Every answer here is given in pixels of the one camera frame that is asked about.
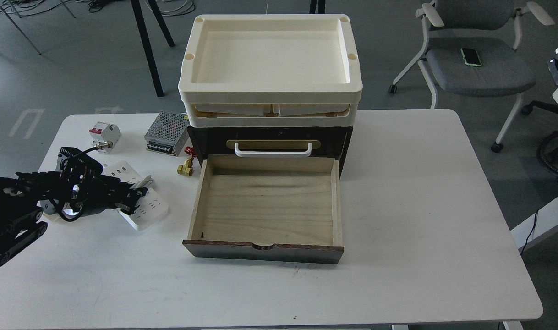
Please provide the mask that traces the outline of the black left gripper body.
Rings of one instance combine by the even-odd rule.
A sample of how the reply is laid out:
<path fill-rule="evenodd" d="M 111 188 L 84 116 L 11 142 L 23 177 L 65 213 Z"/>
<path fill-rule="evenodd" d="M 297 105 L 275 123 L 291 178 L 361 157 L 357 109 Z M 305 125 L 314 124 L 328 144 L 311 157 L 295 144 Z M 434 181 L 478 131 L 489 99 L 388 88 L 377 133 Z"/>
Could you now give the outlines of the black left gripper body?
<path fill-rule="evenodd" d="M 111 209 L 107 185 L 101 180 L 103 167 L 88 153 L 99 150 L 92 147 L 81 151 L 62 147 L 58 154 L 57 170 L 60 171 L 60 192 L 55 208 L 60 218 L 74 222 L 87 215 L 97 215 Z"/>

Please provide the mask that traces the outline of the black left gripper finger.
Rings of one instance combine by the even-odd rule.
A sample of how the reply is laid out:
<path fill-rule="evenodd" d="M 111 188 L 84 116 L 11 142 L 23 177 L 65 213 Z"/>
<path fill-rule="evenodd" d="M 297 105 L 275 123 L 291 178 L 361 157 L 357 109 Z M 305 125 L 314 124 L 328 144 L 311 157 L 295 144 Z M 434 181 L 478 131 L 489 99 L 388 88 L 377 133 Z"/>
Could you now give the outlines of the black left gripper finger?
<path fill-rule="evenodd" d="M 126 215 L 133 215 L 139 207 L 139 200 L 146 196 L 148 188 L 133 188 L 133 184 L 122 182 L 117 177 L 103 177 L 105 193 L 103 200 L 107 209 L 121 209 Z"/>

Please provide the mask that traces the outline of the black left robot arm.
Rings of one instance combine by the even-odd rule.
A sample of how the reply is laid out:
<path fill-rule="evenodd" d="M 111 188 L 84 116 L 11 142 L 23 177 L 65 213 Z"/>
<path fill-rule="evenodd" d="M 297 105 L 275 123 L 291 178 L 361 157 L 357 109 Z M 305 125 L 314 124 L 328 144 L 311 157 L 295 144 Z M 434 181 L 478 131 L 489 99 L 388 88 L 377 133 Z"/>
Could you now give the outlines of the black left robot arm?
<path fill-rule="evenodd" d="M 67 222 L 120 209 L 132 215 L 147 188 L 103 175 L 89 151 L 63 147 L 56 171 L 0 177 L 0 267 L 39 239 L 47 230 L 44 213 Z"/>

